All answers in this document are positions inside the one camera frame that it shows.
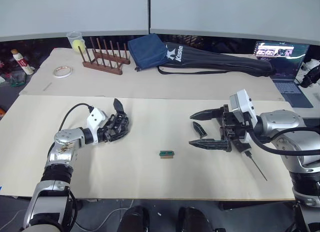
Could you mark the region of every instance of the robotic hand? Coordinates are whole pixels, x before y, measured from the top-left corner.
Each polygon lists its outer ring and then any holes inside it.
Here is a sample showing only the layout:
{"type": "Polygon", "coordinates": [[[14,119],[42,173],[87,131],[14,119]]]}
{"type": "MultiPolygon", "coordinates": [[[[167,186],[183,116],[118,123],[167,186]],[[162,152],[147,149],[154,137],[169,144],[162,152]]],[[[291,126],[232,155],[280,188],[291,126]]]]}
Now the robotic hand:
{"type": "Polygon", "coordinates": [[[189,144],[207,150],[232,150],[231,142],[250,139],[263,150],[281,155],[293,183],[296,199],[297,231],[313,232],[320,228],[320,139],[319,128],[308,128],[296,113],[287,110],[256,116],[254,106],[243,89],[230,97],[228,105],[193,114],[190,119],[220,123],[221,140],[198,139],[189,144]],[[263,144],[272,143],[277,149],[263,144]]]}
{"type": "Polygon", "coordinates": [[[116,114],[110,118],[102,110],[88,106],[87,128],[63,129],[55,134],[43,176],[36,185],[24,217],[25,232],[71,230],[77,218],[77,202],[70,191],[77,150],[88,144],[118,140],[129,132],[129,119],[121,102],[115,98],[113,106],[116,114]]]}

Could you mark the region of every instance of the floor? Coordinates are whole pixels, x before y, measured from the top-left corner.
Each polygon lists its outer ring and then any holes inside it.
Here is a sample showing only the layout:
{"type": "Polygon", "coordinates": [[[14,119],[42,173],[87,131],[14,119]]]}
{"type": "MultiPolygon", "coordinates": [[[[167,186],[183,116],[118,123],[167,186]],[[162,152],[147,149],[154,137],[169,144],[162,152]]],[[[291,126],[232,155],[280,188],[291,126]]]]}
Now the floor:
{"type": "MultiPolygon", "coordinates": [[[[19,210],[28,207],[28,201],[0,196],[0,228],[12,219],[19,210]]],[[[83,200],[83,207],[78,212],[77,222],[88,230],[97,228],[114,209],[128,208],[130,199],[102,199],[99,201],[83,200]]],[[[152,200],[137,199],[132,206],[142,205],[150,215],[150,232],[174,232],[180,207],[195,207],[201,210],[214,229],[225,228],[227,232],[284,232],[293,222],[293,212],[282,202],[255,205],[222,211],[216,201],[206,200],[152,200]]],[[[116,232],[125,210],[114,212],[98,232],[116,232]]],[[[23,225],[25,211],[1,232],[18,231],[23,225]]],[[[72,232],[81,232],[76,225],[72,232]]]]}

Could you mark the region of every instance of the bottle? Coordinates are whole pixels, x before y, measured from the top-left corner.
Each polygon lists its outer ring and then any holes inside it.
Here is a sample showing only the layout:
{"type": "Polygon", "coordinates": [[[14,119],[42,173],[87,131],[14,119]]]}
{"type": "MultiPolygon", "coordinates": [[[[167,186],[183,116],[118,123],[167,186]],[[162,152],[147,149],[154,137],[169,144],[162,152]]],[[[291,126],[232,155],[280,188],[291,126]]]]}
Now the bottle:
{"type": "Polygon", "coordinates": [[[30,68],[28,62],[24,59],[22,54],[18,52],[18,50],[12,49],[11,53],[13,54],[13,58],[18,62],[18,64],[27,75],[32,75],[34,73],[34,71],[30,68]]]}

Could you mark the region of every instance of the navy blue bag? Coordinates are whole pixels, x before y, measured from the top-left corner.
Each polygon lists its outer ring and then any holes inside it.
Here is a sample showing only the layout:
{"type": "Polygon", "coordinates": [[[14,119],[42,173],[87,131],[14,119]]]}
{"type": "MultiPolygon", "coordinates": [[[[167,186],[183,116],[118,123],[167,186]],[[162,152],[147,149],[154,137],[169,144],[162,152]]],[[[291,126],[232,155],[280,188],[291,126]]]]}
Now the navy blue bag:
{"type": "Polygon", "coordinates": [[[130,40],[128,48],[135,61],[136,71],[160,66],[168,62],[168,49],[155,33],[130,40]]]}

